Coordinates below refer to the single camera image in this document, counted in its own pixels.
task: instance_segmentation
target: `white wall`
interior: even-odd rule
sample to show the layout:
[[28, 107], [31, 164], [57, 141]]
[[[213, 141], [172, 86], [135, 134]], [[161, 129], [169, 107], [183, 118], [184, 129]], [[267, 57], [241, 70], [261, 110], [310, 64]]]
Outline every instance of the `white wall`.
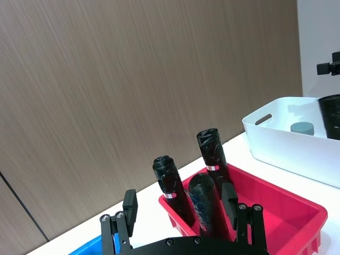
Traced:
[[303, 95], [340, 94], [340, 75], [317, 75], [316, 65], [340, 51], [340, 0], [297, 0]]

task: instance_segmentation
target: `white table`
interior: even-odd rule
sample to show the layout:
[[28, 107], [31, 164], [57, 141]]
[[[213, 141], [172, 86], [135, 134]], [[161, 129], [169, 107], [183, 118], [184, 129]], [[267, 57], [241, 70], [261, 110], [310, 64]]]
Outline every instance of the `white table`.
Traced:
[[[328, 219], [321, 230], [321, 246], [318, 254], [340, 254], [340, 189], [302, 177], [254, 159], [249, 151], [245, 133], [223, 145], [227, 162], [283, 189], [324, 206]], [[202, 158], [179, 170], [182, 180], [205, 167]], [[137, 193], [138, 214], [131, 244], [136, 248], [167, 237], [180, 236], [172, 228], [166, 211], [158, 203], [161, 195], [158, 183]], [[29, 255], [64, 255], [100, 235], [99, 217], [113, 215], [122, 210], [122, 202], [103, 211], [79, 226], [37, 248]]]

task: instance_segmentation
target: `black object in white bin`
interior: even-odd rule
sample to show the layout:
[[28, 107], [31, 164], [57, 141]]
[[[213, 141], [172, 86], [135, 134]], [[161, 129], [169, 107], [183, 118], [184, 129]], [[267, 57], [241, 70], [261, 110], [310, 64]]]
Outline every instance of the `black object in white bin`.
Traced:
[[314, 125], [310, 122], [296, 122], [291, 125], [291, 132], [314, 135]]
[[318, 99], [327, 138], [340, 140], [340, 95]]

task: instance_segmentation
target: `black cylinder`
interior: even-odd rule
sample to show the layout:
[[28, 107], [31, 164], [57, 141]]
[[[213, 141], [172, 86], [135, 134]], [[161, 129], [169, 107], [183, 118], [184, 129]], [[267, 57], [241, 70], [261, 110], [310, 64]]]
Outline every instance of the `black cylinder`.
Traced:
[[230, 182], [227, 161], [217, 129], [207, 129], [197, 134], [197, 141], [208, 174], [214, 180], [219, 198], [222, 197], [222, 184]]
[[327, 137], [340, 140], [340, 95], [322, 97], [318, 101]]
[[200, 221], [200, 234], [229, 240], [214, 180], [207, 174], [194, 175], [189, 182], [189, 196]]
[[189, 225], [195, 222], [194, 213], [186, 195], [174, 160], [166, 156], [154, 160], [154, 169], [158, 184], [168, 205]]

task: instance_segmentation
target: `bin handle hole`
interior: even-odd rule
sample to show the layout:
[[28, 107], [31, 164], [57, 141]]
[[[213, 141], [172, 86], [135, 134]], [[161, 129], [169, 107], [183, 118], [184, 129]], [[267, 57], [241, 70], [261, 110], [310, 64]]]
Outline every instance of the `bin handle hole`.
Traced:
[[262, 117], [261, 119], [259, 119], [258, 121], [255, 122], [255, 126], [260, 125], [262, 122], [272, 118], [273, 116], [269, 113], [266, 116]]

